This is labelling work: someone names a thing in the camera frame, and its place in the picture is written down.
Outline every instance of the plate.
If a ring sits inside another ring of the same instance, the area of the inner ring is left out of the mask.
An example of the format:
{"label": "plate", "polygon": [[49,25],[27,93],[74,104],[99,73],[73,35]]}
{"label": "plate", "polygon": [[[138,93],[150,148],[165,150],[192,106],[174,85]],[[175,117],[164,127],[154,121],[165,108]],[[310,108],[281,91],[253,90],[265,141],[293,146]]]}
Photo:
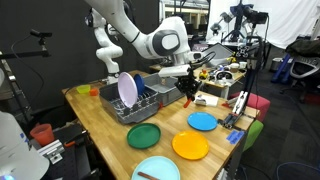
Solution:
{"label": "plate", "polygon": [[131,180],[146,180],[138,172],[146,173],[157,179],[180,180],[176,164],[164,156],[152,156],[143,160],[134,170]]}
{"label": "plate", "polygon": [[188,124],[200,131],[209,131],[217,127],[218,121],[206,112],[192,113],[188,117]]}
{"label": "plate", "polygon": [[124,105],[131,108],[138,99],[136,83],[130,74],[122,72],[118,79],[118,92]]}
{"label": "plate", "polygon": [[133,79],[137,86],[138,95],[142,95],[145,89],[145,84],[142,76],[140,76],[140,74],[136,74],[134,75]]}
{"label": "plate", "polygon": [[155,145],[161,136],[160,128],[151,123],[143,123],[134,126],[127,134],[130,146],[145,149]]}
{"label": "plate", "polygon": [[207,139],[195,131],[182,131],[172,140],[173,150],[181,157],[197,160],[205,157],[209,152]]}

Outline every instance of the box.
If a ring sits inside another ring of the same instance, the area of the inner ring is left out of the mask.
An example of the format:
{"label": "box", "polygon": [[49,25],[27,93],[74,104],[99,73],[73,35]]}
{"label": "box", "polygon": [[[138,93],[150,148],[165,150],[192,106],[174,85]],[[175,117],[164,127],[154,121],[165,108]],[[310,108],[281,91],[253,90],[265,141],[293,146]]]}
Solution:
{"label": "box", "polygon": [[146,87],[137,103],[131,108],[126,107],[120,99],[118,83],[100,88],[100,101],[104,110],[123,124],[141,122],[156,114],[160,106],[159,93]]}
{"label": "box", "polygon": [[158,73],[144,77],[145,86],[159,93],[163,106],[167,106],[184,96],[174,85],[177,81],[178,79],[174,77],[160,78]]}

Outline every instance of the blue plate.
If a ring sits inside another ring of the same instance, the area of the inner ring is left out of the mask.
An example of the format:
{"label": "blue plate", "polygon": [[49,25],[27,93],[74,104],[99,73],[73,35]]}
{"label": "blue plate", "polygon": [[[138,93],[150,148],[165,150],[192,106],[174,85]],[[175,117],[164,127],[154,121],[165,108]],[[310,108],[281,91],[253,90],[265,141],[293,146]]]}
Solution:
{"label": "blue plate", "polygon": [[142,95],[145,89],[143,78],[140,76],[140,74],[136,74],[134,75],[133,79],[138,89],[138,95]]}
{"label": "blue plate", "polygon": [[146,180],[138,175],[138,172],[143,172],[157,179],[180,180],[180,172],[176,164],[163,156],[149,157],[136,167],[131,180]]}
{"label": "blue plate", "polygon": [[217,127],[218,121],[211,114],[196,112],[189,115],[188,123],[197,130],[209,131]]}

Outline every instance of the red cup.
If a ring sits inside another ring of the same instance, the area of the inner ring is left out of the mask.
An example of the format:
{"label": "red cup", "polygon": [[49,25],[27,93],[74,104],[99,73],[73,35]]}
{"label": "red cup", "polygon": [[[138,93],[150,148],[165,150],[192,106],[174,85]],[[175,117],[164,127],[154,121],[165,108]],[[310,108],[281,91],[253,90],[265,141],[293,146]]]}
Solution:
{"label": "red cup", "polygon": [[46,146],[54,141],[50,124],[41,124],[30,131],[31,136],[41,145]]}

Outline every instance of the wooden workbench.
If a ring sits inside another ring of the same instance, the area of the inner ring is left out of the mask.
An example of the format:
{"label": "wooden workbench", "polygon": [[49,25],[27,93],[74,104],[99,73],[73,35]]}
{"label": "wooden workbench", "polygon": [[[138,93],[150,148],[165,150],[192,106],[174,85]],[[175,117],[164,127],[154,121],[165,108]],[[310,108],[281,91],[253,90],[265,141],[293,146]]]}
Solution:
{"label": "wooden workbench", "polygon": [[[144,159],[151,156],[165,156],[171,159],[179,168],[181,179],[213,179],[231,157],[236,147],[226,140],[231,130],[218,125],[214,130],[200,132],[209,142],[209,153],[200,160],[191,161],[176,154],[171,146],[175,134],[184,130],[194,130],[187,123],[187,118],[194,112],[208,112],[217,119],[224,119],[231,110],[223,107],[223,99],[219,99],[217,107],[206,107],[190,103],[188,108],[183,108],[186,98],[160,109],[154,116],[141,123],[154,123],[161,130],[160,141],[148,149],[135,149],[127,143],[127,133],[135,125],[123,125],[112,119],[102,107],[99,96],[78,94],[76,89],[69,90],[66,99],[78,116],[84,129],[88,130],[90,137],[99,149],[106,164],[119,180],[128,180],[136,166]],[[247,108],[246,114],[255,116],[256,110]],[[253,119],[243,116],[236,126],[248,130]]]}

